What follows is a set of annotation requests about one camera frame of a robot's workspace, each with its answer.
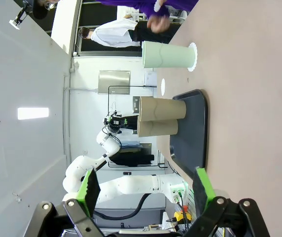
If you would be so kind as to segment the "person's right hand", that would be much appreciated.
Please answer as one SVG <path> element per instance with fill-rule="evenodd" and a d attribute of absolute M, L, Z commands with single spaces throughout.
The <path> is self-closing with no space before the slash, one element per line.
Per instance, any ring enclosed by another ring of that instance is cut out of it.
<path fill-rule="evenodd" d="M 170 20 L 166 16 L 150 16 L 147 27 L 151 29 L 153 33 L 162 33 L 166 31 L 170 26 Z"/>

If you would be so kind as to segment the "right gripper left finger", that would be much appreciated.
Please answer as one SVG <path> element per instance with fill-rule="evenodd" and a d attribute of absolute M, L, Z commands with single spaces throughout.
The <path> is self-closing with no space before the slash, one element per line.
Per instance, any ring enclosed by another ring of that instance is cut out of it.
<path fill-rule="evenodd" d="M 87 171 L 75 198 L 55 206 L 40 202 L 32 215 L 32 236 L 60 237 L 65 230 L 74 229 L 79 237 L 103 237 L 93 221 L 94 209 L 101 189 L 96 172 Z"/>

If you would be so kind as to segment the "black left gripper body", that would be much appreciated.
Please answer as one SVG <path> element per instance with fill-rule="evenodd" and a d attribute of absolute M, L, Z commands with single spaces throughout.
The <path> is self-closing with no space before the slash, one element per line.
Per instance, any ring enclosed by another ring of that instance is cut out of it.
<path fill-rule="evenodd" d="M 119 132 L 120 129 L 124 126 L 124 118 L 117 111 L 114 111 L 111 115 L 108 115 L 107 117 L 111 117 L 111 122 L 106 123 L 106 127 L 109 132 Z"/>

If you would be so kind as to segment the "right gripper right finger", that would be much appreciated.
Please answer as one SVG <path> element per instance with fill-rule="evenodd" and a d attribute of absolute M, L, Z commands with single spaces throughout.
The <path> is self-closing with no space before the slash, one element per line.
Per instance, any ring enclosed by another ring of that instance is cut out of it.
<path fill-rule="evenodd" d="M 193 172 L 193 195 L 197 219 L 184 234 L 186 237 L 210 237 L 218 228 L 232 230 L 235 237 L 268 237 L 269 231 L 255 200 L 238 203 L 217 196 L 204 168 Z"/>

